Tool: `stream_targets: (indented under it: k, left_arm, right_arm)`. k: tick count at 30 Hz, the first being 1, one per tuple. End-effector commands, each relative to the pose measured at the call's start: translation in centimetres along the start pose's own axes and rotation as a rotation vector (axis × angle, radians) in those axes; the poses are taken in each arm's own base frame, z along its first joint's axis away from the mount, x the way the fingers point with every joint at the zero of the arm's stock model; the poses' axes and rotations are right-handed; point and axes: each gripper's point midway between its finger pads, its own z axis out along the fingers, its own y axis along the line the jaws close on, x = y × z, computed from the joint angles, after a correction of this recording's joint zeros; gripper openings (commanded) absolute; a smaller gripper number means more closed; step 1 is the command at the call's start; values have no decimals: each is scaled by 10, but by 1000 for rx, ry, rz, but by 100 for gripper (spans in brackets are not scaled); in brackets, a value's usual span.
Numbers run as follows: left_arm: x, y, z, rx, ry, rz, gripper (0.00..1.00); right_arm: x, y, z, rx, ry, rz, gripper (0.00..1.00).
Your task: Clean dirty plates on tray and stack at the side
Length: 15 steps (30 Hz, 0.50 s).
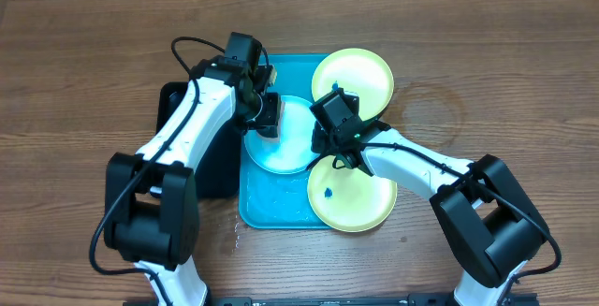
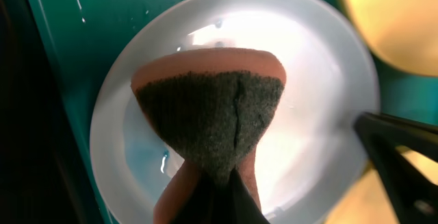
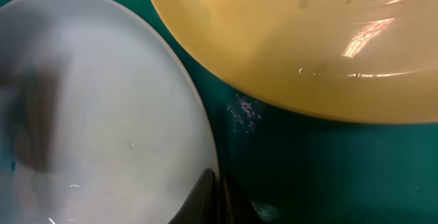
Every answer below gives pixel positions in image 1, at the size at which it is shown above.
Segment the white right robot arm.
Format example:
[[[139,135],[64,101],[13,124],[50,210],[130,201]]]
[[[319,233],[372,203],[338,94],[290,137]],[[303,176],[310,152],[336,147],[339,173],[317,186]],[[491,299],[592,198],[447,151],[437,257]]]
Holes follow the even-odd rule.
[[[313,150],[333,165],[392,180],[427,200],[464,273],[458,305],[508,305],[524,267],[546,242],[547,223],[509,167],[487,154],[473,162],[419,146],[380,121],[316,123]]]

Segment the green brown sponge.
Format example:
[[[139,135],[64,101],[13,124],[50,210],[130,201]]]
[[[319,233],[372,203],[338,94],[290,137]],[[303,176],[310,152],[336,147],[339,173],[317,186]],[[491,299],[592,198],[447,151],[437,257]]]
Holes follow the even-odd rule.
[[[280,134],[279,126],[265,126],[256,130],[256,133],[266,139],[278,139]]]

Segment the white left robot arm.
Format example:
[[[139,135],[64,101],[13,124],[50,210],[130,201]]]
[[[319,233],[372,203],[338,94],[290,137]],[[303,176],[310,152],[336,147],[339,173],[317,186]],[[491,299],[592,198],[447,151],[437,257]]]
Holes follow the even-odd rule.
[[[280,96],[270,63],[217,55],[174,87],[181,101],[155,136],[134,154],[116,153],[106,169],[105,212],[90,243],[99,242],[146,276],[157,305],[206,305],[209,287],[193,259],[199,229],[197,169],[227,124],[273,138]]]

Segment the light blue plate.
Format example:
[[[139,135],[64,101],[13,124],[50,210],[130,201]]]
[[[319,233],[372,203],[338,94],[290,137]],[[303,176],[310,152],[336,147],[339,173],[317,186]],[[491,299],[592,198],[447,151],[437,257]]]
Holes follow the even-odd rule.
[[[279,137],[264,138],[250,131],[244,138],[244,146],[261,168],[275,174],[293,174],[306,169],[317,157],[311,150],[315,117],[306,99],[283,95],[282,102]]]

